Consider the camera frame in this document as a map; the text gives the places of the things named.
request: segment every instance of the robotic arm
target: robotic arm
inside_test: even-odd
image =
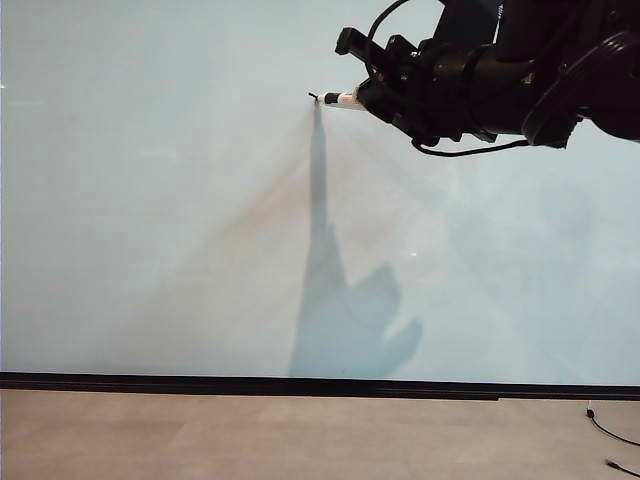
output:
[[[440,0],[433,38],[417,47],[401,35],[386,48],[374,43],[380,23],[407,1],[391,5],[367,36],[345,28],[336,52],[367,68],[354,100],[418,150],[449,156],[428,147],[465,133],[526,139],[507,147],[565,148],[584,118],[640,142],[640,1]]]

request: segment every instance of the black trim strip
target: black trim strip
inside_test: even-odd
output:
[[[640,401],[640,386],[0,373],[0,388],[174,395]]]

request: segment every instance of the black cable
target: black cable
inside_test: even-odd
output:
[[[476,150],[465,150],[464,152],[439,152],[436,150],[430,150],[428,148],[424,148],[420,142],[417,140],[413,140],[411,142],[416,149],[426,155],[433,155],[435,157],[446,157],[446,158],[454,158],[454,157],[466,157],[468,155],[477,155],[479,153],[491,153],[491,152],[499,152],[501,150],[508,150],[510,148],[517,147],[528,147],[529,142],[526,140],[518,140],[517,142],[507,143],[506,145],[498,145],[496,147],[488,147],[488,148],[478,148]]]
[[[636,472],[632,472],[631,470],[627,470],[626,468],[622,467],[621,465],[618,465],[616,462],[612,462],[611,460],[607,459],[606,463],[607,463],[607,465],[609,465],[611,468],[613,468],[615,470],[620,470],[621,472],[629,474],[632,477],[640,478],[640,473],[636,473]]]
[[[589,417],[591,419],[591,422],[593,423],[593,425],[599,429],[601,432],[606,433],[607,435],[620,440],[621,442],[624,443],[628,443],[629,445],[635,445],[636,447],[640,447],[640,443],[638,442],[634,442],[632,440],[628,440],[626,438],[621,437],[620,435],[616,435],[613,432],[610,432],[609,430],[607,430],[606,428],[604,428],[602,425],[600,425],[598,423],[598,421],[596,420],[596,412],[592,409],[592,408],[587,408],[587,417]]]

